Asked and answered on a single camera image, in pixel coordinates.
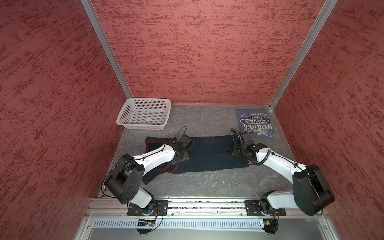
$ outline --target metal bracket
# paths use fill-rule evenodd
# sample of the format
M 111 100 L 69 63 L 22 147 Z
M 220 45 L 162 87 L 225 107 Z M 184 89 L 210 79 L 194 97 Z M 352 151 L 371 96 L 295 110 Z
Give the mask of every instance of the metal bracket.
M 266 216 L 261 211 L 256 209 L 256 206 L 259 205 L 259 200 L 246 200 L 245 203 L 245 209 L 247 211 L 247 216 Z M 276 209 L 276 214 L 280 217 L 287 216 L 287 213 L 285 212 L 285 209 Z
M 159 212 L 163 214 L 163 216 L 167 215 L 168 211 L 168 200 L 155 200 L 155 206 Z M 145 216 L 143 215 L 139 209 L 139 207 L 136 204 L 129 203 L 127 215 L 128 216 Z M 155 211 L 153 211 L 151 214 L 148 216 L 154 216 Z

